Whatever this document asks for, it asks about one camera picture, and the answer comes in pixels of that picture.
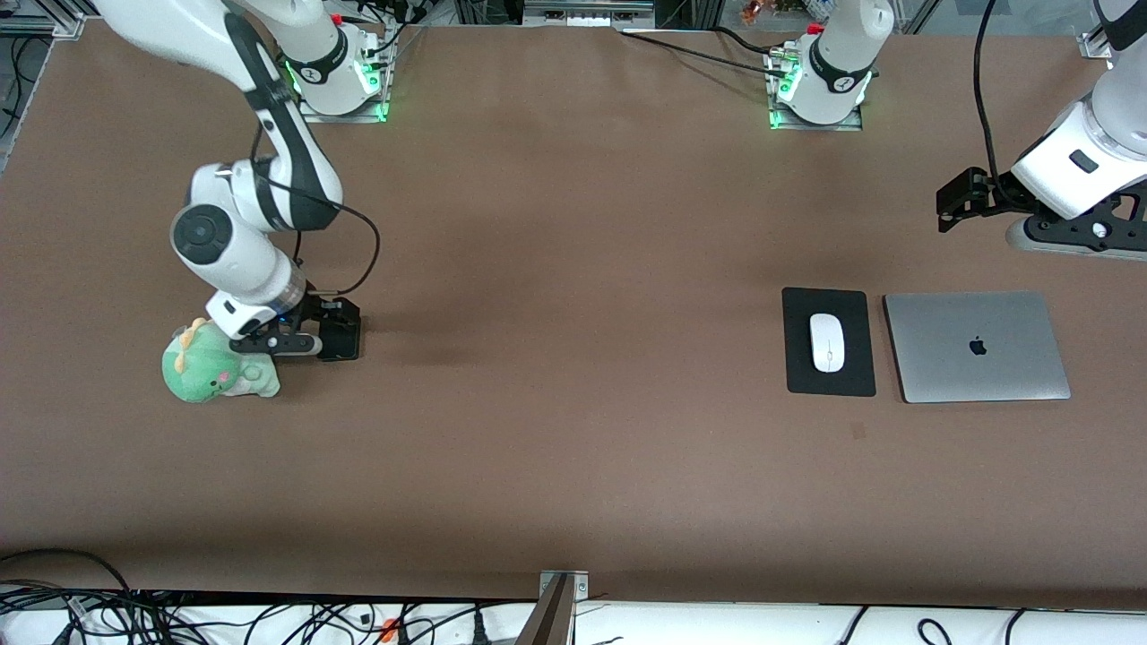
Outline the white computer mouse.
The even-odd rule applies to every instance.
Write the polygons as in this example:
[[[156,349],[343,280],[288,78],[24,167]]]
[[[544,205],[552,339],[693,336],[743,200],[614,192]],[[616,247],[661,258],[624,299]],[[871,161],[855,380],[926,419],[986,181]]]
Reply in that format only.
[[[816,312],[807,318],[811,359],[819,373],[837,373],[846,363],[846,340],[836,314]]]

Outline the black mouse pad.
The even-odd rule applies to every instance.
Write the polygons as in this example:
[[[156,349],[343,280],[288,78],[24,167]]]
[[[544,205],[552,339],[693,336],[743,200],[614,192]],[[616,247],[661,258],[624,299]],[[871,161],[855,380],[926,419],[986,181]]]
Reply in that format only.
[[[875,372],[866,295],[861,292],[795,288],[781,292],[788,391],[816,395],[875,396]],[[811,359],[807,318],[816,312],[836,314],[846,345],[846,360],[837,373],[819,373]]]

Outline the green dinosaur plush toy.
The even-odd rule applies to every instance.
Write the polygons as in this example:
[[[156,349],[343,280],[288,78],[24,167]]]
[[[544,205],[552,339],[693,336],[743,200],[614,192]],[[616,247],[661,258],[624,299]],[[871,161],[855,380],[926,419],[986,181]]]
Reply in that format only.
[[[188,403],[245,395],[270,399],[281,388],[270,356],[237,353],[217,322],[204,318],[172,336],[161,355],[161,375],[167,390]]]

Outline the silver laptop with apple logo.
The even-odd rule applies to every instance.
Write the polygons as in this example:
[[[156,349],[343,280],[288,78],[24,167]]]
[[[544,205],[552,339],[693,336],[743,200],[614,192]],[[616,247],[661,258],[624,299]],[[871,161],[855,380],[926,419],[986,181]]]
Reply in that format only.
[[[1048,303],[1038,292],[889,294],[902,401],[1069,401]]]

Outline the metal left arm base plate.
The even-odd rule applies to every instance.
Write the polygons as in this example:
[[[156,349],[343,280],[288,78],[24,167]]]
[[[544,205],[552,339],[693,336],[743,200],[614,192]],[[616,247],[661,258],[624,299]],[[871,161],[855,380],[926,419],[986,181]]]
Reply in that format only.
[[[859,131],[860,104],[872,81],[867,71],[860,78],[843,76],[825,79],[807,63],[802,50],[775,47],[763,62],[778,77],[766,81],[771,129]]]

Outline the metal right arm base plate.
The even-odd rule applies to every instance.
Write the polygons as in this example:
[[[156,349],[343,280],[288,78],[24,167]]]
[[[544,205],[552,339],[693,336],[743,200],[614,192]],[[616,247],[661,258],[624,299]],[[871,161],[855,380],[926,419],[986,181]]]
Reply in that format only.
[[[291,73],[298,106],[313,123],[384,123],[389,118],[397,46],[369,47],[333,71],[326,84]]]

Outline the metal frame post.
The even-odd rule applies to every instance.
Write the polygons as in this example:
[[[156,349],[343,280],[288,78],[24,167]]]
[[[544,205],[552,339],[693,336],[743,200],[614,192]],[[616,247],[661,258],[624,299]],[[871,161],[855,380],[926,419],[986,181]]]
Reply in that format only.
[[[543,572],[539,600],[513,645],[574,645],[577,605],[587,599],[588,572]]]

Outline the aluminium frame profile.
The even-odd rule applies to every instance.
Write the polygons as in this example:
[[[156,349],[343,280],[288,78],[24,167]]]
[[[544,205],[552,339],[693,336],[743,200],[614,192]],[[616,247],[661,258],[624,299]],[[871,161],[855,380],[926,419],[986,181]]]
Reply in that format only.
[[[523,26],[608,26],[654,30],[654,0],[523,0]]]

